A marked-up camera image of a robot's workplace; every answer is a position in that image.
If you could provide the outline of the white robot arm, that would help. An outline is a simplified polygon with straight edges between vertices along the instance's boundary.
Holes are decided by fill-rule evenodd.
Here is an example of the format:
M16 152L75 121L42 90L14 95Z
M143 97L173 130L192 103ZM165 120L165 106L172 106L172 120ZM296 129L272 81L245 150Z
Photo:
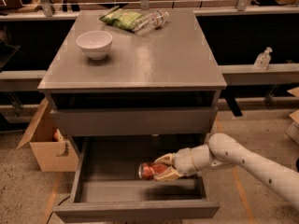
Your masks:
M165 171L154 176L157 181L177 180L195 175L204 168L234 164L299 210L299 173L251 152L225 133L214 133L206 144L165 154L155 163L167 165Z

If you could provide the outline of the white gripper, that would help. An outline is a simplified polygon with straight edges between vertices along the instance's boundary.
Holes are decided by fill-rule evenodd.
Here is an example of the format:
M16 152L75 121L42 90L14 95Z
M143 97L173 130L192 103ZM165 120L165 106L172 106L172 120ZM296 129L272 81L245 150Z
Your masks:
M162 163L168 166L164 171L156 174L153 178L155 181L166 182L174 181L183 176L191 176L197 173L195 165L192 160L192 153L190 148L180 149L176 154L167 153L157 158L155 163Z

